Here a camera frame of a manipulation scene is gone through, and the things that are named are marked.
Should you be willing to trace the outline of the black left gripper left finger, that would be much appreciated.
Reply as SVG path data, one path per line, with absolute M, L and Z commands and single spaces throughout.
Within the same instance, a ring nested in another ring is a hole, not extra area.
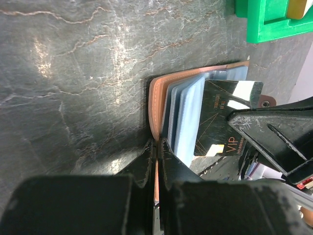
M 115 175 L 37 176 L 13 192 L 3 235 L 151 235 L 155 142 Z

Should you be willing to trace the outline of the black VIP credit card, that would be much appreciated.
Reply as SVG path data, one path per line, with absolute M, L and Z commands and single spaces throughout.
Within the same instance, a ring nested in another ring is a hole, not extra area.
M 256 108 L 263 82 L 207 80 L 204 86 L 195 157 L 241 156 L 246 140 L 228 123 L 235 110 Z

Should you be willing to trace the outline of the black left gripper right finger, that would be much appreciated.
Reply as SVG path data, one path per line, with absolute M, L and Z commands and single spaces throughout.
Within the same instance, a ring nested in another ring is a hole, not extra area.
M 160 225 L 167 235 L 305 235 L 295 200 L 277 181 L 206 181 L 158 144 Z

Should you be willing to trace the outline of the pink leather card holder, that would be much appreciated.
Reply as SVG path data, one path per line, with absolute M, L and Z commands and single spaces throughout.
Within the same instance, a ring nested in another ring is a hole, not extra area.
M 156 141 L 166 139 L 174 155 L 205 180 L 240 180 L 254 167 L 247 163 L 256 152 L 246 142 L 242 155 L 195 157 L 204 86 L 207 80 L 248 81 L 247 61 L 175 72 L 153 79 L 149 87 L 148 116 Z M 272 96 L 261 96 L 257 108 L 273 107 Z

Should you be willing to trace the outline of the green plastic bin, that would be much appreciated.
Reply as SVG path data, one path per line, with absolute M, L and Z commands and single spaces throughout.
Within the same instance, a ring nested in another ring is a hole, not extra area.
M 246 41 L 263 43 L 313 31 L 313 6 L 300 19 L 287 18 L 289 0 L 236 0 L 235 14 L 247 19 Z

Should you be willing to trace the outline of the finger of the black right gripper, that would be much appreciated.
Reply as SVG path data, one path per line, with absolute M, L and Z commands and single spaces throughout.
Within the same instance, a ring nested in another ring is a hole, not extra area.
M 313 99 L 269 108 L 235 110 L 228 124 L 286 179 L 297 185 L 313 175 Z

